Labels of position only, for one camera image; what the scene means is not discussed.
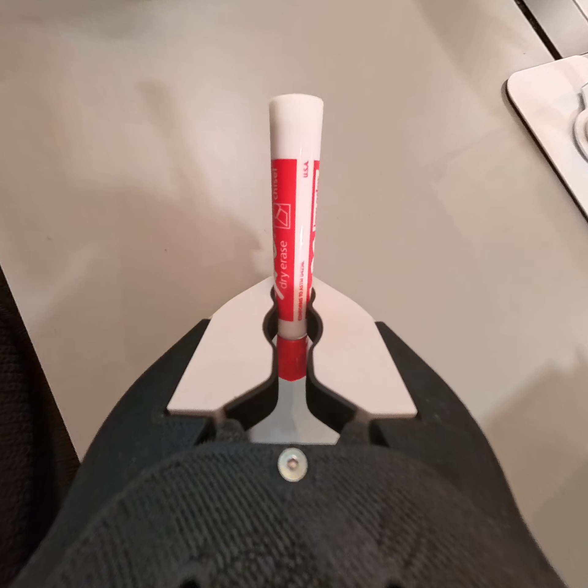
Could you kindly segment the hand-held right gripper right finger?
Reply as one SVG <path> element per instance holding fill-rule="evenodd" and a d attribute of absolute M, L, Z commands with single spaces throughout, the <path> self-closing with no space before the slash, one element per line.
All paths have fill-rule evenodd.
<path fill-rule="evenodd" d="M 376 321 L 316 280 L 309 307 L 316 334 L 307 357 L 307 407 L 321 422 L 371 422 L 417 414 Z"/>

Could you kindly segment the white metal stand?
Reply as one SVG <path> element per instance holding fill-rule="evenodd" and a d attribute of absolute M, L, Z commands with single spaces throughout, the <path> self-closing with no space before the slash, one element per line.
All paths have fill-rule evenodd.
<path fill-rule="evenodd" d="M 579 109 L 573 120 L 571 136 L 578 153 L 587 161 L 587 83 L 578 92 Z"/>

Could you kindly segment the white flat mat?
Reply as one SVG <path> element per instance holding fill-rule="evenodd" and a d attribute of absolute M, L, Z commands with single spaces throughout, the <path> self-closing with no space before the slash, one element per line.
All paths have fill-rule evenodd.
<path fill-rule="evenodd" d="M 587 83 L 587 54 L 513 73 L 506 95 L 543 155 L 587 216 L 587 161 L 571 136 L 579 109 L 578 92 Z"/>

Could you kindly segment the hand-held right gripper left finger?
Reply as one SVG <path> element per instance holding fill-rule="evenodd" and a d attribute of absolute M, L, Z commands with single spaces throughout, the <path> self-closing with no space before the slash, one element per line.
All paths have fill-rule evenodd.
<path fill-rule="evenodd" d="M 276 408 L 277 307 L 267 277 L 210 318 L 167 405 L 174 416 L 261 422 Z"/>

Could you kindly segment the person's black sweater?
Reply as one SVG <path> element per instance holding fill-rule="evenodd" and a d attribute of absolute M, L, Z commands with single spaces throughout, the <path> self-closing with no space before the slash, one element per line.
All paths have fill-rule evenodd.
<path fill-rule="evenodd" d="M 79 458 L 1 271 L 1 587 L 48 533 Z"/>

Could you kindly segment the red dry erase marker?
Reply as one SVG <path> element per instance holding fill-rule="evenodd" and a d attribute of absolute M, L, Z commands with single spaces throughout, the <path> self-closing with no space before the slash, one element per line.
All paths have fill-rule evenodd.
<path fill-rule="evenodd" d="M 306 375 L 323 109 L 322 99 L 301 93 L 269 103 L 278 376 L 290 382 Z"/>

